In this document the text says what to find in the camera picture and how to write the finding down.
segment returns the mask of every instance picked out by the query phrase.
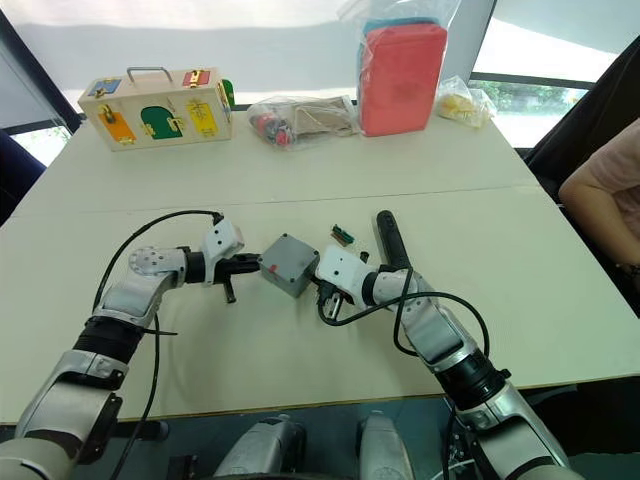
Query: green door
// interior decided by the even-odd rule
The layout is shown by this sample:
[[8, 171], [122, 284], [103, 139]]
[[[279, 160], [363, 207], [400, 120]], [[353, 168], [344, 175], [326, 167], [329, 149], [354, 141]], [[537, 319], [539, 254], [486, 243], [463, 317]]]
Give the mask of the green door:
[[140, 112], [145, 129], [154, 140], [177, 138], [182, 136], [179, 122], [164, 107], [145, 107]]

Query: black handle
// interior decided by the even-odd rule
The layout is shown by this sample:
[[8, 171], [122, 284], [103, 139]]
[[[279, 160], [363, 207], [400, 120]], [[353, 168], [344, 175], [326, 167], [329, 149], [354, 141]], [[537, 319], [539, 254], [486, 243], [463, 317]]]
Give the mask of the black handle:
[[383, 210], [376, 217], [380, 240], [387, 256], [387, 262], [394, 268], [402, 270], [411, 266], [409, 256], [404, 248], [404, 242], [398, 230], [396, 219], [389, 210]]

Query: pink shirt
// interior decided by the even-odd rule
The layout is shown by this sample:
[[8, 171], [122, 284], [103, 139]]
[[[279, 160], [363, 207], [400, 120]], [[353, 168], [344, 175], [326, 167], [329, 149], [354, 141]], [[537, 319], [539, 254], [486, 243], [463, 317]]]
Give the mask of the pink shirt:
[[585, 167], [613, 195], [625, 223], [640, 238], [640, 118], [591, 155]]

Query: metal handle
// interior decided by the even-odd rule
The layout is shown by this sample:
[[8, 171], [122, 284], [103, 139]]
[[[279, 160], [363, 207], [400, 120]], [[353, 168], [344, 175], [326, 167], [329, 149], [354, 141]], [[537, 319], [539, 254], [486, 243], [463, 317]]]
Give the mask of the metal handle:
[[146, 71], [156, 71], [156, 72], [163, 71], [164, 74], [169, 79], [169, 81], [173, 83], [173, 78], [171, 78], [171, 74], [164, 67], [129, 67], [127, 68], [127, 75], [129, 75], [129, 80], [131, 80], [131, 83], [134, 83], [135, 80], [133, 79], [133, 74], [131, 72], [146, 72]]

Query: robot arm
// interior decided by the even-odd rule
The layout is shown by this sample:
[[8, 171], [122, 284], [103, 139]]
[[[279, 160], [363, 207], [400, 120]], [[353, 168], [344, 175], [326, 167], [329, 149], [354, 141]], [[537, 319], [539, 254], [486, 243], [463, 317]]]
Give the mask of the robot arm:
[[[330, 246], [316, 276], [365, 309], [400, 297], [407, 272], [378, 270]], [[408, 293], [429, 291], [431, 286], [413, 273]], [[397, 312], [398, 305], [389, 309]], [[453, 400], [460, 421], [477, 435], [484, 463], [498, 478], [536, 478], [534, 470], [543, 466], [547, 479], [581, 478], [568, 469], [562, 447], [509, 382], [508, 372], [496, 370], [449, 309], [433, 297], [411, 298], [401, 322], [419, 358]]]
[[[132, 253], [124, 279], [107, 291], [73, 349], [22, 414], [15, 439], [0, 445], [0, 478], [62, 480], [76, 463], [99, 458], [122, 404], [113, 391], [122, 385], [162, 295], [185, 283], [227, 286], [234, 272], [224, 258], [243, 246], [239, 230], [221, 219], [201, 252], [147, 247]], [[245, 260], [238, 273], [251, 271]]]

